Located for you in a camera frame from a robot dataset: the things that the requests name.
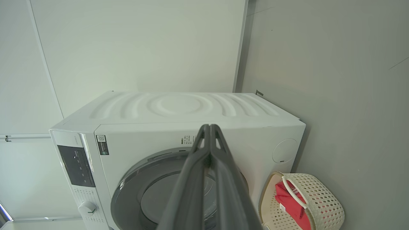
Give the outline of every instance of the gray floor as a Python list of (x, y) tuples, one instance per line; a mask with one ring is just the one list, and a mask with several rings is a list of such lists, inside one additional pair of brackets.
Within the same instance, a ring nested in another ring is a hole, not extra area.
[(407, 9), (407, 0), (249, 3), (238, 88), (307, 124), (293, 171), (334, 193), (342, 229), (408, 228)]

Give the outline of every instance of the black sticker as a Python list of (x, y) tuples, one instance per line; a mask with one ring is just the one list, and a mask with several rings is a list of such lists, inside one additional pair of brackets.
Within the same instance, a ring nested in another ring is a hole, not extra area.
[(100, 155), (109, 155), (108, 145), (106, 144), (105, 135), (97, 135), (97, 143)]

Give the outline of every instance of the qr code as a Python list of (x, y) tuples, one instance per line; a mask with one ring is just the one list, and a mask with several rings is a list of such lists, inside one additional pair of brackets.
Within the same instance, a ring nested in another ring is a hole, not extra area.
[(104, 135), (97, 135), (98, 142), (106, 142)]

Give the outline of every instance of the perforated basket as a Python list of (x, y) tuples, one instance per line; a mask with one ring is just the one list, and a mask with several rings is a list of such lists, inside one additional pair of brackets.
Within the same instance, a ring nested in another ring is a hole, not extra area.
[[(258, 213), (264, 230), (299, 230), (295, 220), (280, 209), (276, 201), (276, 187), (280, 181), (290, 191), (291, 196), (305, 208), (310, 220), (311, 230), (339, 229), (344, 222), (345, 214), (339, 201), (317, 178), (303, 173), (273, 172), (264, 185), (258, 204)], [(290, 181), (300, 192), (306, 203), (303, 203), (287, 184)]]

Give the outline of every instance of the white dial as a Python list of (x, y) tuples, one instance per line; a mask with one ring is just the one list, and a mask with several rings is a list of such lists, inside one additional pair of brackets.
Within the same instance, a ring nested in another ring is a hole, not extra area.
[(90, 217), (97, 211), (97, 206), (89, 201), (84, 201), (78, 207), (78, 211), (81, 216)]

